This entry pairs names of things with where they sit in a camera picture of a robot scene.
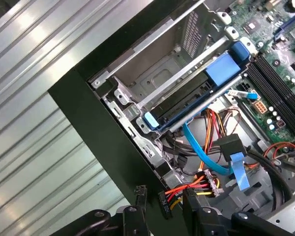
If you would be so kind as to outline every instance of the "red wire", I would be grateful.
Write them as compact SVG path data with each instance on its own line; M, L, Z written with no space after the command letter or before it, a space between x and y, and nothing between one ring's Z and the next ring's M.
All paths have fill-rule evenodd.
M215 113L212 110L211 110L211 114L212 114L213 124L216 129L216 133L217 133L218 137L221 138L221 134L219 132L218 125L217 125L216 118L215 118Z
M190 187L190 188L203 188L203 187L207 187L208 186L208 183L206 183L206 184L200 184L200 185L193 185L193 186L190 186L190 185L187 185L185 188L187 188L187 187ZM177 194L177 193L179 193L180 191L182 191L183 189L179 189L179 190L177 190L177 191L175 191L174 193L172 193L171 195L170 195L170 197L168 198L168 202L170 202L170 200L171 199L173 199L173 197Z

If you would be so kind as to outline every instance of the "orange wire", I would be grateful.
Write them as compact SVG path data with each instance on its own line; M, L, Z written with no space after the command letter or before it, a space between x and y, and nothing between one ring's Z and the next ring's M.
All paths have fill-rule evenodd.
M167 195L167 194L170 194L170 193L176 192L177 190L182 190L182 189L186 188L187 186L194 186L194 185L196 185L197 183L199 183L203 178L204 178L204 176L201 176L201 177L198 178L196 181L194 181L192 184L186 184L186 185L180 186L180 187L178 187L178 188L171 189L171 190L165 192L165 194Z
M276 149L275 149L275 151L274 151L274 153L273 153L273 159L276 157L276 153L277 153L277 151L280 149L280 148L283 148L283 147L286 147L286 146L291 146L291 147L294 147L295 148L295 144L292 144L292 143L290 143L290 142L278 142L278 143L275 143L275 144L272 144L266 151L265 151L265 153L264 153L264 158L266 158L266 156L267 156L267 154L270 152L270 150L272 149L272 148L274 148L275 146L277 146L277 145L279 145ZM247 166L249 167L249 168L255 168L256 166L258 166L259 165L259 163L256 163L256 164L247 164Z

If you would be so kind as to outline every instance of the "black wire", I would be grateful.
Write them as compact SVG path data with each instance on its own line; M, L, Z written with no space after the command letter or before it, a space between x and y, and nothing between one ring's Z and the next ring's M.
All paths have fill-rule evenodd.
M198 171L190 173L190 172L184 171L183 168L181 168L181 171L187 176L195 176L198 173Z
M291 189L280 173L274 168L270 160L264 158L262 154L251 149L248 150L248 156L259 162L260 165L268 172L273 188L272 210L276 210L284 202L287 202L292 198L293 194Z

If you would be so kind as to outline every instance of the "black plastic part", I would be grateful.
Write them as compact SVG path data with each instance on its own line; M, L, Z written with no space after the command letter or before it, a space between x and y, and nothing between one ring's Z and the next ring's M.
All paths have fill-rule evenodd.
M188 162L188 158L185 157L185 156L182 156L182 155L179 155L178 158L177 158L177 165L179 168L183 169L186 165L187 165L187 162Z
M195 100L211 90L212 86L209 78L204 73L200 73L157 105L150 113L160 125L164 125L179 114L182 109L191 105Z
M137 196L136 198L136 206L140 206L145 214L147 208L147 197L148 197L148 189L146 185L137 186L134 190L134 194Z
M165 192L162 191L158 194L159 206L161 207L162 214L165 219L171 219L173 217L172 211L166 199Z
M92 235L95 232L109 225L111 216L109 212L104 210L92 210L81 216L62 229L54 232L52 236L81 236Z
M238 134L231 134L229 136L222 137L215 141L217 146L221 147L223 156L227 162L230 162L231 155L242 152L244 156L247 155L246 148L242 144Z
M169 171L171 171L171 167L169 166L169 164L164 161L161 165L159 165L156 169L156 172L162 177L165 174L167 174Z
M205 173L204 171L200 171L197 173L197 178L200 178L201 176L203 176Z
M150 232L140 206L128 206L123 210L124 236L149 236Z
M291 90L262 56L249 66L247 73L249 80L295 132L295 95Z
M183 217L191 236L228 236L225 226L220 222L217 212L208 207L202 207L197 194L187 188L183 191Z

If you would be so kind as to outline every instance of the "yellow wire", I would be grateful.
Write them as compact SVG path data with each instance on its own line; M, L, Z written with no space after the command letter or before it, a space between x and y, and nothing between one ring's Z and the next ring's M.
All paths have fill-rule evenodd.
M174 203L171 205L170 209L173 210L174 207L181 202L181 198L179 198L178 200L174 201Z
M216 181L217 181L216 187L219 188L219 186L220 186L220 180L218 178L216 178Z
M197 195L211 195L212 192L203 192L203 193L197 193Z
M223 134L226 135L226 132L225 132L225 129L224 129L224 126L223 126L222 119L221 119L221 117L220 117L219 114L216 113L216 115L217 115L217 118L219 119L219 121L220 121L220 123L221 123Z
M199 196L199 195L211 195L211 194L212 194L212 192L197 193L198 196ZM181 200L182 200L182 198L179 198L178 200L174 201L174 203L170 206L170 210L173 210L174 207L175 207L178 203L181 202Z

